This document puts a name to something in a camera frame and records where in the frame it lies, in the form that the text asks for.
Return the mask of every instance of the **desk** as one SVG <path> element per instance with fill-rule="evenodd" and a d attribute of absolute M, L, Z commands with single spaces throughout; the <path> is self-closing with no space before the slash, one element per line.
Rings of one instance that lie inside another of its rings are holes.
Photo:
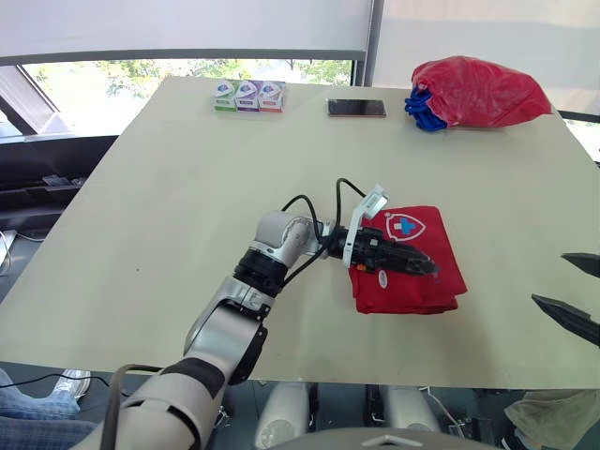
<path fill-rule="evenodd" d="M 530 299 L 600 318 L 600 280 L 560 258 L 598 249 L 600 172 L 558 115 L 429 134 L 402 90 L 293 84 L 283 114 L 227 113 L 214 83 L 167 79 L 100 161 L 0 306 L 0 359 L 170 364 L 260 216 L 304 193 L 331 217 L 345 176 L 438 206 L 469 292 L 438 316 L 362 315 L 341 262 L 315 263 L 277 298 L 253 378 L 600 387 L 597 348 Z M 328 118 L 327 98 L 388 115 Z M 343 193 L 342 223 L 358 202 Z"/>

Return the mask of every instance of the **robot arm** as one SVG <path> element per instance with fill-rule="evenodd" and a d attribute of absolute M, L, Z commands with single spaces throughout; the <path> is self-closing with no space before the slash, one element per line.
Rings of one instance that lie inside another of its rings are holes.
<path fill-rule="evenodd" d="M 414 275 L 434 273 L 433 261 L 415 248 L 385 241 L 377 230 L 357 229 L 362 214 L 372 217 L 385 203 L 383 191 L 375 198 L 373 192 L 361 203 L 362 213 L 355 214 L 350 231 L 324 220 L 317 223 L 317 236 L 310 218 L 283 211 L 266 214 L 233 275 L 224 279 L 192 325 L 184 359 L 162 369 L 123 402 L 116 429 L 100 425 L 74 448 L 203 449 L 225 386 L 250 375 L 267 336 L 263 320 L 286 274 L 303 254 L 314 255 L 326 247 L 324 257 L 346 255 L 351 265 L 369 272 L 388 268 Z"/>

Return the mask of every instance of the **cable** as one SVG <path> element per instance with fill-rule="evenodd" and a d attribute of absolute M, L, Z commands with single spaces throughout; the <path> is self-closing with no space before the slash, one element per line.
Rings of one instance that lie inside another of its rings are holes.
<path fill-rule="evenodd" d="M 440 402 L 440 400 L 437 397 L 435 397 L 433 394 L 431 394 L 431 387 L 427 386 L 427 387 L 423 388 L 422 390 L 427 391 L 427 395 L 430 396 L 433 399 L 433 401 L 435 401 L 438 404 L 438 406 L 443 411 L 443 413 L 446 415 L 446 417 L 448 417 L 448 419 L 450 419 L 450 422 L 452 422 L 452 424 L 457 428 L 458 435 L 464 439 L 465 433 L 462 432 L 462 427 L 458 424 L 457 419 L 455 419 L 452 416 L 452 414 L 450 412 L 448 412 L 448 410 L 445 409 L 445 407 L 442 405 L 442 403 Z"/>
<path fill-rule="evenodd" d="M 7 266 L 4 268 L 4 270 L 2 272 L 0 272 L 0 277 L 3 277 L 4 275 L 8 275 L 8 272 L 10 272 L 10 266 L 12 265 L 12 257 L 10 256 L 10 249 L 8 248 L 7 237 L 4 236 L 3 232 L 0 232 L 0 237 L 2 237 L 2 242 L 4 243 L 4 248 L 7 251 L 7 256 L 5 258 L 8 258 Z"/>
<path fill-rule="evenodd" d="M 24 234 L 20 234 L 19 232 L 17 233 L 17 235 L 22 237 L 23 239 L 27 239 L 28 241 L 31 241 L 31 242 L 44 242 L 44 240 L 46 239 L 45 237 L 36 239 L 35 237 L 25 236 Z"/>
<path fill-rule="evenodd" d="M 116 429 L 119 423 L 119 409 L 121 408 L 120 394 L 122 391 L 123 376 L 130 370 L 144 372 L 158 372 L 162 367 L 144 366 L 139 364 L 127 364 L 120 367 L 111 378 L 109 387 L 109 404 L 104 416 L 104 427 L 100 440 L 100 450 L 113 450 L 116 445 Z"/>
<path fill-rule="evenodd" d="M 37 382 L 41 382 L 42 380 L 46 380 L 47 378 L 51 378 L 51 377 L 67 378 L 69 380 L 88 380 L 88 379 L 89 380 L 98 380 L 99 382 L 102 382 L 102 384 L 104 384 L 106 387 L 110 387 L 110 385 L 106 382 L 106 380 L 104 380 L 102 377 L 98 377 L 95 375 L 91 375 L 89 377 L 75 378 L 75 377 L 69 377 L 68 375 L 63 375 L 62 373 L 49 373 L 48 375 L 44 375 L 43 377 L 34 378 L 33 380 L 27 380 L 26 382 L 14 382 L 12 384 L 4 384 L 4 385 L 0 386 L 0 389 L 4 389 L 5 387 L 21 386 L 23 384 L 29 384 L 29 383 L 37 383 Z M 121 395 L 124 397 L 129 397 L 129 395 L 125 394 L 124 392 L 122 392 Z"/>
<path fill-rule="evenodd" d="M 290 206 L 292 206 L 298 200 L 304 200 L 307 203 L 308 209 L 310 210 L 310 217 L 312 219 L 312 227 L 315 232 L 315 237 L 317 238 L 317 241 L 320 240 L 321 234 L 319 233 L 319 223 L 318 223 L 318 219 L 317 219 L 317 213 L 315 213 L 315 207 L 312 205 L 312 202 L 310 201 L 309 197 L 307 197 L 304 194 L 296 195 L 293 199 L 291 199 L 289 202 L 287 202 L 284 207 L 281 208 L 281 211 L 286 211 Z"/>
<path fill-rule="evenodd" d="M 303 270 L 305 270 L 307 267 L 309 267 L 311 264 L 313 264 L 315 261 L 317 261 L 319 259 L 319 257 L 334 242 L 336 234 L 338 233 L 339 221 L 341 219 L 341 191 L 340 191 L 340 186 L 341 186 L 342 183 L 344 183 L 344 184 L 348 185 L 349 187 L 351 187 L 352 189 L 354 189 L 354 191 L 358 195 L 360 195 L 361 197 L 365 197 L 365 193 L 362 190 L 360 190 L 358 187 L 356 187 L 351 181 L 347 180 L 346 178 L 339 178 L 336 181 L 336 221 L 335 221 L 334 229 L 331 231 L 331 233 L 327 237 L 327 240 L 324 243 L 322 243 L 321 248 L 319 248 L 315 252 L 315 254 L 312 255 L 310 258 L 308 258 L 307 261 L 304 262 L 300 267 L 298 267 L 291 274 L 289 274 L 287 278 L 285 278 L 285 280 L 283 281 L 283 285 L 281 286 L 281 288 L 286 287 L 288 285 L 288 283 L 290 283 L 290 281 L 292 281 L 294 278 L 296 278 Z"/>

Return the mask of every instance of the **label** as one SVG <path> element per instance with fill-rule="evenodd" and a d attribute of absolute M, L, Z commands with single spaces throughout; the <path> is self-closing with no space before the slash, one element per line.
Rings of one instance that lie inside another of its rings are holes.
<path fill-rule="evenodd" d="M 387 288 L 387 274 L 384 270 L 379 271 L 377 278 L 379 279 L 379 285 L 382 287 L 382 289 Z"/>

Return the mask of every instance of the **red plastic bag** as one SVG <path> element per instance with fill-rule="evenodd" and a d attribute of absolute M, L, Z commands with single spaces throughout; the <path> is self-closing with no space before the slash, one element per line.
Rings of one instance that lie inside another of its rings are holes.
<path fill-rule="evenodd" d="M 429 91 L 427 105 L 449 127 L 506 127 L 552 113 L 530 75 L 468 56 L 422 64 L 412 86 Z"/>

